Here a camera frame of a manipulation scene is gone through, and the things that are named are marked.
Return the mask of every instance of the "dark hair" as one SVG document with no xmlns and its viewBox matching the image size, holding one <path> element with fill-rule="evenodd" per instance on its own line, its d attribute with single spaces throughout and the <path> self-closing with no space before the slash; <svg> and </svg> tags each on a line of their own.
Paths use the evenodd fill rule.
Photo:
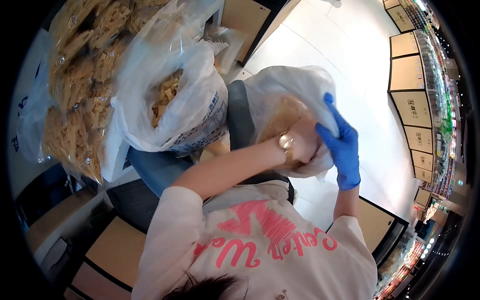
<svg viewBox="0 0 480 300">
<path fill-rule="evenodd" d="M 163 297 L 162 300 L 217 300 L 239 280 L 237 276 L 225 274 L 220 277 L 208 277 L 198 281 L 192 274 L 188 272 L 185 272 L 185 274 L 188 280 L 183 287 L 174 289 Z"/>
</svg>

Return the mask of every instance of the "blue latex glove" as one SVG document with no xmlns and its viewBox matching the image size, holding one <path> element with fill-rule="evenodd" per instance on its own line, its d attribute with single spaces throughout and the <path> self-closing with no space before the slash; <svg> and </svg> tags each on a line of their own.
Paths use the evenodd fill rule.
<svg viewBox="0 0 480 300">
<path fill-rule="evenodd" d="M 340 131 L 337 139 L 322 124 L 317 123 L 315 130 L 330 150 L 333 163 L 338 169 L 336 181 L 342 191 L 353 189 L 360 184 L 358 133 L 345 121 L 333 106 L 333 97 L 326 93 L 324 101 L 332 112 Z"/>
</svg>

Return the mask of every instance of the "white floor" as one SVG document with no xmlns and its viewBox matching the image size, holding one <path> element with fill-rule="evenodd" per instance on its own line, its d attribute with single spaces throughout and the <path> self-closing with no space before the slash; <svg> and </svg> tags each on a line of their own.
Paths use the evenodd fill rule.
<svg viewBox="0 0 480 300">
<path fill-rule="evenodd" d="M 245 68 L 225 80 L 246 79 L 273 65 L 327 69 L 336 83 L 338 110 L 360 135 L 360 195 L 410 221 L 419 181 L 386 92 L 389 37 L 398 33 L 382 0 L 302 0 Z M 336 169 L 323 183 L 315 177 L 292 183 L 300 197 L 296 209 L 327 229 L 338 192 Z"/>
</svg>

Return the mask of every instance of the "woman's left arm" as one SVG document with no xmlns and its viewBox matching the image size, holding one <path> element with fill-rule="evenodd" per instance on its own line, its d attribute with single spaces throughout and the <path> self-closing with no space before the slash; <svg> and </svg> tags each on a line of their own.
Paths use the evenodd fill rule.
<svg viewBox="0 0 480 300">
<path fill-rule="evenodd" d="M 308 163 L 318 149 L 315 122 L 301 119 L 288 132 L 294 139 L 293 159 Z M 245 179 L 285 163 L 278 138 L 232 151 L 190 167 L 171 186 L 190 189 L 205 200 Z"/>
</svg>

